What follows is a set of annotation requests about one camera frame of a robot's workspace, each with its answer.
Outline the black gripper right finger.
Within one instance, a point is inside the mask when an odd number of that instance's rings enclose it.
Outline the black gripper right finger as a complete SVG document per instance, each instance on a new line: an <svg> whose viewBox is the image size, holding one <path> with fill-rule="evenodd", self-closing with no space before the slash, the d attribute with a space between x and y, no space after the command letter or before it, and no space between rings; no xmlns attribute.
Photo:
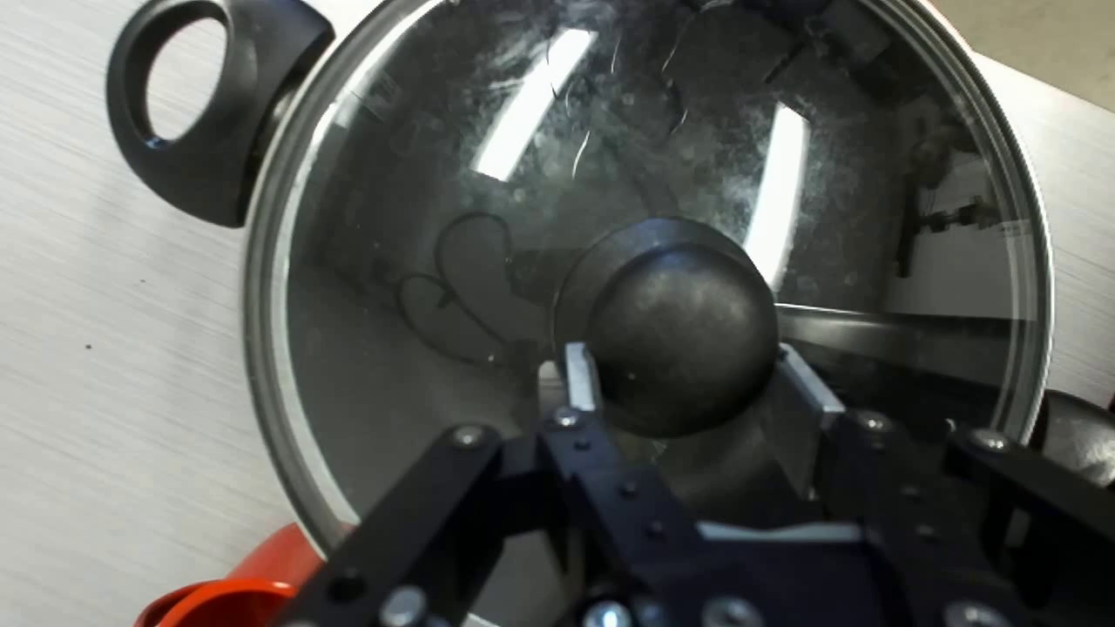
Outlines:
<svg viewBox="0 0 1115 627"><path fill-rule="evenodd" d="M1115 627L1115 495L993 429L924 446L902 421L847 409L789 349L789 476L879 575L881 627Z"/></svg>

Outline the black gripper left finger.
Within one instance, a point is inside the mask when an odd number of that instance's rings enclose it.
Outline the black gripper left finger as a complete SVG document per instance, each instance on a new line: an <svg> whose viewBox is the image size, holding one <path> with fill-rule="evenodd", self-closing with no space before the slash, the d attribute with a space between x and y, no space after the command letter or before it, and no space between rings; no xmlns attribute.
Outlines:
<svg viewBox="0 0 1115 627"><path fill-rule="evenodd" d="M559 349L558 409L530 435L436 435L276 627L462 623L505 542L526 533L558 557L558 627L699 627L702 535L655 467L619 459L584 341Z"/></svg>

